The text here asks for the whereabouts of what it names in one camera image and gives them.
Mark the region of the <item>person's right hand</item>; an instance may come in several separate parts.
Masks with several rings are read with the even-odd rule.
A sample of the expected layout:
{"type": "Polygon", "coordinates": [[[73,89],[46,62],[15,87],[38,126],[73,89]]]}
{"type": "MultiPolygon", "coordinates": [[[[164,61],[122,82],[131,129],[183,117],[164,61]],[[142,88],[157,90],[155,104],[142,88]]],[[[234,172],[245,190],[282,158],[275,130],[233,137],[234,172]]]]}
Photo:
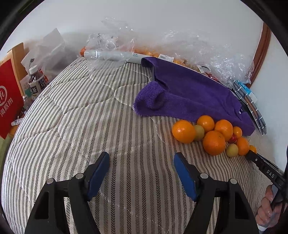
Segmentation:
{"type": "Polygon", "coordinates": [[[282,205],[279,204],[275,208],[271,207],[274,199],[274,192],[276,187],[269,185],[266,188],[265,196],[261,201],[261,206],[256,213],[256,223],[260,231],[265,231],[267,228],[274,227],[279,220],[282,205]]]}

